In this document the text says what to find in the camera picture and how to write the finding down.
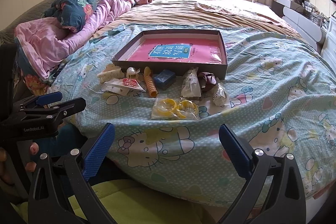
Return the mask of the person left hand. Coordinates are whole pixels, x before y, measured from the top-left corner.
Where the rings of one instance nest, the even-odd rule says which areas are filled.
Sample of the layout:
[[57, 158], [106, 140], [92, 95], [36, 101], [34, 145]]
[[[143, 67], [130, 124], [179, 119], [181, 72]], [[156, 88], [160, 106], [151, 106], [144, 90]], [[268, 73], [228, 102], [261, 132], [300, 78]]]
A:
[[[17, 143], [18, 155], [27, 173], [35, 170], [36, 163], [33, 161], [33, 156], [39, 152], [39, 147], [31, 140], [19, 141]], [[15, 176], [17, 175], [13, 162], [7, 151], [1, 147], [1, 180], [6, 184], [12, 185]]]

